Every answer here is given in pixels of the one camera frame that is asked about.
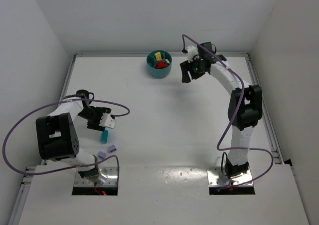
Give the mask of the teal lego brick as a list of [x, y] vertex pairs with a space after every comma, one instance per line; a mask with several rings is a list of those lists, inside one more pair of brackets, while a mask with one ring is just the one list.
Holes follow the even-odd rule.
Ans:
[[100, 142], [101, 142], [102, 144], [107, 144], [108, 135], [109, 135], [109, 131], [105, 129], [105, 130], [102, 132], [101, 138], [100, 138]]

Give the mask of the long red lego brick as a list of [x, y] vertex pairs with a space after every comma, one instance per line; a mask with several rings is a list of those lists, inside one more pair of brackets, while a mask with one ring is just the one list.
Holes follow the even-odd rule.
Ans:
[[161, 68], [161, 61], [157, 63], [156, 69], [162, 69], [162, 68]]

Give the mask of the long yellow lego brick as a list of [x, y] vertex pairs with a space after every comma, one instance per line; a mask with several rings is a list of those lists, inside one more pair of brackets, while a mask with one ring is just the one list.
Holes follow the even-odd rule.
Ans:
[[157, 61], [160, 61], [162, 60], [162, 55], [161, 55], [161, 52], [158, 51], [154, 54], [154, 58], [157, 60]]

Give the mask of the purple lego brick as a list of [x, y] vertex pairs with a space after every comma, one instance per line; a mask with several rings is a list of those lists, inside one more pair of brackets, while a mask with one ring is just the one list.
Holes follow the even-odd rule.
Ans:
[[110, 145], [110, 146], [108, 147], [108, 152], [109, 152], [109, 153], [113, 153], [113, 152], [115, 152], [115, 151], [117, 151], [117, 148], [116, 148], [115, 145]]

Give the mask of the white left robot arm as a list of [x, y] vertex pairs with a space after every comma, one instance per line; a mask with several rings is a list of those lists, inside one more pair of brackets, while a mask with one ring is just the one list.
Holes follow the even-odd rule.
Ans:
[[60, 161], [78, 168], [83, 179], [95, 180], [101, 172], [97, 158], [80, 148], [73, 120], [79, 116], [87, 120], [87, 128], [103, 131], [100, 121], [111, 113], [110, 108], [94, 107], [88, 101], [94, 93], [78, 90], [63, 98], [63, 103], [49, 115], [36, 120], [36, 133], [39, 154], [44, 160]]

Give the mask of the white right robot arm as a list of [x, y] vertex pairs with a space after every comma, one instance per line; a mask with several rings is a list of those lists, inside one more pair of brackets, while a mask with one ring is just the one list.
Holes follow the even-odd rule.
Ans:
[[250, 138], [262, 118], [261, 87], [241, 79], [223, 55], [213, 56], [212, 45], [208, 42], [197, 47], [185, 47], [182, 52], [187, 55], [187, 61], [180, 64], [183, 83], [190, 83], [208, 73], [230, 95], [227, 116], [232, 128], [232, 140], [226, 160], [222, 162], [222, 173], [229, 179], [246, 173]]

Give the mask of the teal divided round container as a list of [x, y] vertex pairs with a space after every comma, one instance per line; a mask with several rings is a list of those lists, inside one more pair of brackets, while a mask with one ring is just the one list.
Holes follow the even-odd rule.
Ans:
[[147, 55], [147, 70], [154, 78], [165, 78], [171, 71], [172, 56], [163, 50], [156, 50]]

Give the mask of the lilac lego plate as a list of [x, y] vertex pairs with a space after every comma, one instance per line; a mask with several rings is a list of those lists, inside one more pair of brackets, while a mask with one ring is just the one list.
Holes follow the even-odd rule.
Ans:
[[101, 159], [105, 159], [106, 156], [107, 156], [107, 154], [106, 154], [105, 152], [103, 152], [103, 151], [99, 151], [97, 155], [98, 155], [98, 157], [101, 158]]

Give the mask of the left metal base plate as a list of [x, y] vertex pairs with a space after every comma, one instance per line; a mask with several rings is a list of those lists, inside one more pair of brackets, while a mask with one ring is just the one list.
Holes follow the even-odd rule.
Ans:
[[99, 188], [115, 188], [118, 185], [118, 168], [117, 167], [100, 167], [99, 174], [89, 178], [81, 178], [76, 173], [74, 187], [93, 188], [96, 185]]

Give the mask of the metal base plate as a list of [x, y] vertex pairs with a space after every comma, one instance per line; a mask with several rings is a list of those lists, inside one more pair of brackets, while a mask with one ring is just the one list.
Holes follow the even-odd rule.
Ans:
[[74, 187], [93, 188], [96, 185], [99, 188], [115, 188], [118, 185], [118, 168], [117, 167], [100, 167], [99, 174], [89, 178], [81, 178], [76, 173]]
[[221, 172], [221, 167], [210, 167], [207, 169], [208, 186], [210, 188], [219, 187], [252, 187], [253, 182], [250, 168], [246, 173], [240, 173], [239, 175], [228, 178]]

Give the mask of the right aluminium table rail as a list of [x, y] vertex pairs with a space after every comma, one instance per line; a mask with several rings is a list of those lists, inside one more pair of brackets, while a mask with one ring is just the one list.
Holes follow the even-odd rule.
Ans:
[[[253, 64], [253, 61], [249, 53], [247, 53], [247, 56], [246, 56], [246, 64], [247, 64], [252, 82], [262, 87], [258, 73], [256, 71], [256, 68]], [[279, 145], [279, 141], [276, 135], [276, 131], [275, 131], [269, 110], [266, 105], [264, 94], [262, 95], [262, 107], [263, 107], [263, 121], [264, 121], [265, 129], [266, 129], [266, 133], [268, 136], [268, 140], [271, 145], [271, 151], [274, 154], [273, 156], [275, 158], [275, 164], [284, 164], [284, 158], [282, 155], [282, 151]]]

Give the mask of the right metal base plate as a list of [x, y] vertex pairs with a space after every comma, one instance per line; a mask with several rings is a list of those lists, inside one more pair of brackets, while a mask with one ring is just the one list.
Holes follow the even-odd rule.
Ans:
[[250, 168], [246, 173], [240, 173], [239, 175], [228, 178], [221, 172], [221, 167], [210, 167], [207, 169], [208, 186], [210, 188], [219, 187], [252, 187], [253, 182]]

